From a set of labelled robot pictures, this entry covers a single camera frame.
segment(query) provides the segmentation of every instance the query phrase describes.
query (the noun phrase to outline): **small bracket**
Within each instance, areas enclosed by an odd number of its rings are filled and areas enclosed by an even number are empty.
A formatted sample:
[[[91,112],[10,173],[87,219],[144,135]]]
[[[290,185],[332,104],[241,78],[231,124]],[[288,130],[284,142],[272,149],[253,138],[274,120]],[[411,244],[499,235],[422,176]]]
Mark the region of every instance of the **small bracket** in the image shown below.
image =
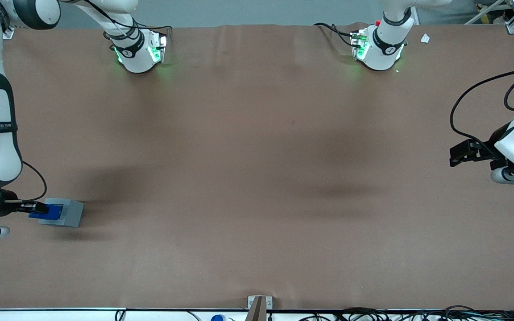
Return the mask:
[[[251,305],[253,304],[253,301],[255,301],[255,298],[258,296],[262,296],[265,298],[265,303],[267,303],[267,309],[273,309],[273,297],[272,296],[265,296],[265,295],[251,295],[247,297],[247,308],[251,309]]]
[[[4,32],[4,40],[11,40],[13,35],[15,34],[15,27],[9,27],[8,30]]]

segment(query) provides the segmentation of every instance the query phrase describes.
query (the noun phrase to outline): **brown table surface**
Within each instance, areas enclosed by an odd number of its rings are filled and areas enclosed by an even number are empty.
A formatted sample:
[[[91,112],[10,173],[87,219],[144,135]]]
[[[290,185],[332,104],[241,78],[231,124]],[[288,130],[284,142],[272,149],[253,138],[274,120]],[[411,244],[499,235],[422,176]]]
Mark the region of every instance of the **brown table surface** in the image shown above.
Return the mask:
[[[0,218],[0,307],[514,309],[514,186],[448,164],[451,106],[514,70],[514,36],[408,39],[376,72],[318,27],[176,29],[135,75],[98,30],[18,30],[23,158],[86,209],[77,229]],[[457,126],[487,139],[513,81],[471,93]],[[41,183],[25,168],[8,189]]]

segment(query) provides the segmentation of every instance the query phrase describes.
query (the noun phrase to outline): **blue block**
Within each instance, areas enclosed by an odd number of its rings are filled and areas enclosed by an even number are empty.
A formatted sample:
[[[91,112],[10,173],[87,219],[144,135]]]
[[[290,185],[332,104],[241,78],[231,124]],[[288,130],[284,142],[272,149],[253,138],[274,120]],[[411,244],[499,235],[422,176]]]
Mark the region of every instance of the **blue block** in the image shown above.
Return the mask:
[[[61,211],[63,210],[63,205],[56,204],[47,204],[47,208],[49,212],[47,214],[43,213],[29,213],[29,218],[38,218],[38,219],[59,219],[61,217]]]
[[[68,198],[46,198],[45,204],[62,205],[58,219],[39,219],[39,224],[49,226],[79,227],[84,204]]]

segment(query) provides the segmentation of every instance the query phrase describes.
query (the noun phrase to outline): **white paper scrap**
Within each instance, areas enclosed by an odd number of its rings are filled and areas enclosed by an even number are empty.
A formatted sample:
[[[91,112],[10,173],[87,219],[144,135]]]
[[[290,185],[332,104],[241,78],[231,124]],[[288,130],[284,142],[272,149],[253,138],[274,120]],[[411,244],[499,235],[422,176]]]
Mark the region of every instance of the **white paper scrap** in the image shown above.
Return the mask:
[[[430,42],[430,36],[428,34],[424,34],[424,36],[422,37],[422,40],[420,40],[420,41],[423,43],[428,43],[428,42]]]

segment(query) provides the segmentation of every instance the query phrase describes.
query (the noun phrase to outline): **gray block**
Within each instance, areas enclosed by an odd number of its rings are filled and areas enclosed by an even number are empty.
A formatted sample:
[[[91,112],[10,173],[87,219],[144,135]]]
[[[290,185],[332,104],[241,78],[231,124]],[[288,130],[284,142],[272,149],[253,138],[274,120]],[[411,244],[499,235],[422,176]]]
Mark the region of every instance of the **gray block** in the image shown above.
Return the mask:
[[[49,226],[79,227],[84,204],[69,198],[46,198],[45,204],[63,205],[59,219],[39,219],[39,224]]]

